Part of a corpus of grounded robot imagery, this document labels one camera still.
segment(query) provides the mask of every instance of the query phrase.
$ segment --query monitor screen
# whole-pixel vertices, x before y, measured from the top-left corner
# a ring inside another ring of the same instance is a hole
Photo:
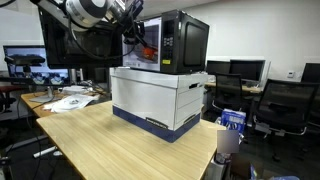
[[[241,74],[245,81],[260,81],[265,60],[230,60],[230,74]]]
[[[208,74],[215,74],[215,73],[229,74],[230,62],[208,60],[206,71]]]
[[[320,83],[320,64],[306,63],[301,82]]]
[[[46,59],[44,46],[3,46],[5,56],[28,56],[36,55]],[[47,62],[30,66],[30,78],[36,85],[43,86],[65,86],[70,85],[68,69],[49,69]],[[8,64],[10,77],[26,77],[22,66]]]

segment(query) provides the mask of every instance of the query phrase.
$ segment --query white box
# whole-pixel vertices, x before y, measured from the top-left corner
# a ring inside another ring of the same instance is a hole
[[[168,75],[111,68],[110,75],[114,108],[170,131],[195,118],[199,121],[206,74]]]

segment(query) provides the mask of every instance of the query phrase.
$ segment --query floor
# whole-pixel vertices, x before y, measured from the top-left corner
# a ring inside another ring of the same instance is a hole
[[[214,121],[217,117],[216,113],[207,112],[203,119]],[[263,162],[264,169],[281,176],[296,176],[301,180],[320,179],[319,135],[307,133],[305,136],[275,137],[273,143],[281,158],[280,162],[273,161],[273,148],[268,143],[269,137],[264,139],[264,135],[261,132],[246,129],[245,136],[248,144],[242,143],[239,153],[250,161]],[[300,151],[303,144],[311,145],[304,156]]]
[[[204,119],[213,121],[217,115],[215,113],[206,113]],[[33,138],[35,134],[39,135],[40,130],[34,124],[35,118],[30,118],[32,131],[30,130],[26,119],[19,121],[1,122],[1,127],[9,127],[6,138],[0,139],[0,149],[6,147],[11,142],[18,142],[23,139]],[[299,148],[302,142],[314,144],[317,139],[314,135],[305,137],[287,136],[285,138],[276,138],[274,142],[280,162],[272,160],[272,146],[264,139],[264,134],[259,132],[245,133],[248,144],[242,143],[240,146],[240,154],[248,158],[250,161],[263,162],[264,169],[273,171],[283,176],[297,176],[301,180],[317,180],[320,177],[320,146],[309,148],[309,152],[305,154],[304,160],[299,158]],[[39,150],[52,147],[52,144],[46,139],[39,143],[33,143],[23,148],[11,150],[9,156],[12,157],[11,170],[15,180],[31,180],[31,179],[81,179],[79,174],[68,163],[63,156],[53,156],[52,153],[44,155],[41,159],[34,159],[32,155]]]

